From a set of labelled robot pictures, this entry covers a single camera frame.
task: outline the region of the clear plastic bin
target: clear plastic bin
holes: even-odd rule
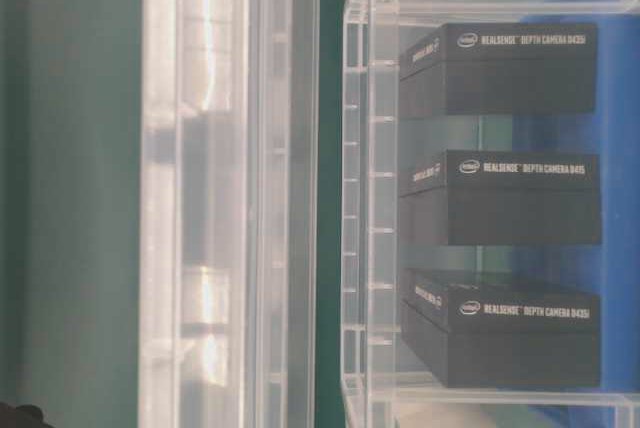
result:
[[[141,428],[313,425],[317,22],[144,1]]]
[[[633,173],[640,150],[635,142],[640,94],[628,76],[640,63],[639,1],[347,0],[341,369],[350,426],[639,426],[634,313],[640,293],[635,274],[640,180]],[[442,25],[455,23],[595,25],[594,110],[558,116],[402,117],[401,55]],[[478,42],[461,37],[459,46]],[[413,54],[414,63],[424,56]],[[437,91],[430,89],[427,96]],[[481,101],[471,98],[469,103]],[[445,150],[597,156],[602,239],[588,246],[553,247],[406,243],[398,234],[399,186],[413,167]],[[403,337],[399,283],[409,267],[517,272],[597,293],[602,310],[599,387],[447,388]]]

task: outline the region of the plastic container wall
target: plastic container wall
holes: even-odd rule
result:
[[[517,147],[516,134],[522,130],[514,117],[503,115],[400,121],[400,53],[447,22],[633,17],[638,6],[639,0],[347,0],[343,63],[342,380],[350,426],[391,428],[396,422],[414,426],[408,421],[412,416],[414,423],[422,422],[415,426],[432,426],[424,424],[429,419],[424,413],[434,407],[442,408],[442,413],[453,410],[459,414],[469,409],[500,413],[492,415],[486,426],[547,426],[546,423],[553,423],[549,421],[552,418],[543,413],[556,405],[567,407],[568,412],[585,407],[598,409],[603,419],[609,420],[602,426],[637,426],[635,390],[583,393],[444,388],[400,336],[399,270],[427,262],[432,266],[461,265],[476,272],[509,270],[514,254],[511,247],[503,246],[405,250],[397,237],[396,213],[398,176],[419,163],[425,153],[445,149],[510,150]],[[520,405],[536,408],[525,408],[531,415],[525,419],[523,411],[516,409]],[[469,420],[485,426],[480,422],[484,415],[478,416],[462,417],[460,420],[466,419],[466,424],[458,421],[451,426],[472,426]]]
[[[144,12],[139,425],[312,426],[317,0]]]

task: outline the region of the black box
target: black box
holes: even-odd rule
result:
[[[449,332],[401,302],[402,338],[449,388],[597,387],[596,333]]]
[[[439,328],[464,333],[600,332],[600,298],[509,273],[403,272],[402,298]]]
[[[598,244],[598,157],[450,150],[400,180],[401,240]]]
[[[595,108],[597,26],[450,23],[400,57],[401,118]]]

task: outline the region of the box lid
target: box lid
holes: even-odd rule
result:
[[[596,155],[448,150],[401,176],[399,194],[435,188],[594,191]]]
[[[594,333],[600,298],[510,273],[408,270],[404,299],[451,332]]]
[[[447,23],[400,56],[400,79],[441,61],[595,58],[593,23]]]

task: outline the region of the dark green surface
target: dark green surface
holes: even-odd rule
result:
[[[56,427],[133,428],[142,0],[2,1],[0,394]]]
[[[320,0],[316,427],[344,426],[340,392],[342,11]]]

